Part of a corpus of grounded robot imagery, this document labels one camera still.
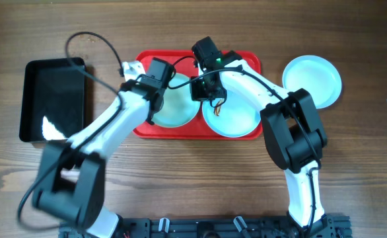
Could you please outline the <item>light blue plate back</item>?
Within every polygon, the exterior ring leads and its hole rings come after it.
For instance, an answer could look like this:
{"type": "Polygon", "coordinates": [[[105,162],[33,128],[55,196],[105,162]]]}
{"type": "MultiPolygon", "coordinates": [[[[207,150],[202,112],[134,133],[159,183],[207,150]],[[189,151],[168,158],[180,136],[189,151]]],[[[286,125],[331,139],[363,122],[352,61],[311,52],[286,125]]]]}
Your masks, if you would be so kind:
{"type": "Polygon", "coordinates": [[[290,61],[282,74],[283,87],[290,91],[305,89],[317,109],[334,104],[341,95],[342,80],[339,71],[320,56],[299,56],[290,61]]]}

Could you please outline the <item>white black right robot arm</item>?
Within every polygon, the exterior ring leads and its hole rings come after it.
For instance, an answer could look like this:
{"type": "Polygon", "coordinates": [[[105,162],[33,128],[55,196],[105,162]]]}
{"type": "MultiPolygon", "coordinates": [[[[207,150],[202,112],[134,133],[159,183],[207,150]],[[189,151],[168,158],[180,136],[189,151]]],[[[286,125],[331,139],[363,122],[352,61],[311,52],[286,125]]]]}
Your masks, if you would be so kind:
{"type": "Polygon", "coordinates": [[[303,230],[321,219],[318,172],[327,135],[308,91],[288,91],[253,70],[234,51],[224,54],[210,37],[192,46],[199,75],[193,80],[193,98],[221,98],[236,93],[260,113],[265,148],[284,171],[289,193],[288,213],[303,230]]]}

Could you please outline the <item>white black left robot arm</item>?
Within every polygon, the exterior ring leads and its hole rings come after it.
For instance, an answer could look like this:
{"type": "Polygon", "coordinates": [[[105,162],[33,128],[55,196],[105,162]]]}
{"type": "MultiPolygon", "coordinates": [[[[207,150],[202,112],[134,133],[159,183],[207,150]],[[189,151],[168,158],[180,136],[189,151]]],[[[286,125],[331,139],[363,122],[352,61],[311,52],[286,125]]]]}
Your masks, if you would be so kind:
{"type": "Polygon", "coordinates": [[[27,198],[32,207],[91,237],[127,237],[123,219],[104,207],[106,164],[125,138],[151,124],[163,105],[174,66],[153,58],[116,91],[115,101],[66,142],[49,142],[27,198]]]}

